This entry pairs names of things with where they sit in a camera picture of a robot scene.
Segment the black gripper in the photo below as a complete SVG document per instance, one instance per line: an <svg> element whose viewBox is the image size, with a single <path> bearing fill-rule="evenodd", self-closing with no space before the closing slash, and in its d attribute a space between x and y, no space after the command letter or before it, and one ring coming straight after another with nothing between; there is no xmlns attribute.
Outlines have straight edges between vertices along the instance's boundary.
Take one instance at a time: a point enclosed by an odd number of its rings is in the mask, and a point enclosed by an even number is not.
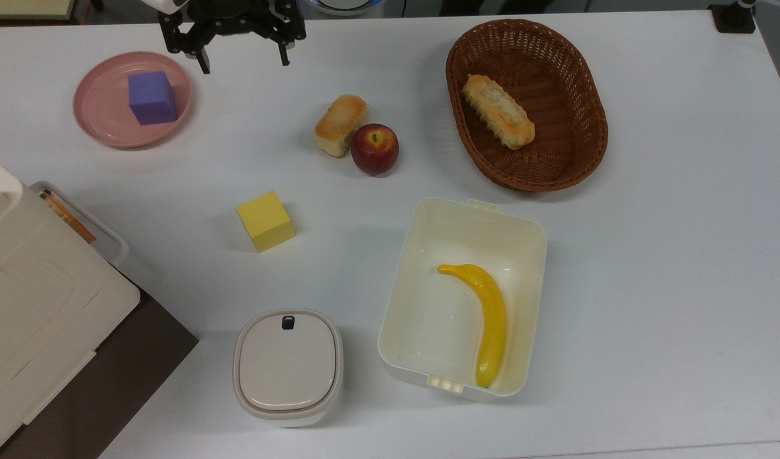
<svg viewBox="0 0 780 459"><path fill-rule="evenodd" d="M221 24L223 33L263 32L262 37L276 43L283 66L290 64L288 49L306 38L305 21L297 3L270 1L191 1L186 6L194 20L188 32L180 31L182 12L158 13L158 21L167 50L195 59L204 75L210 63L204 47L212 40L212 25Z"/></svg>

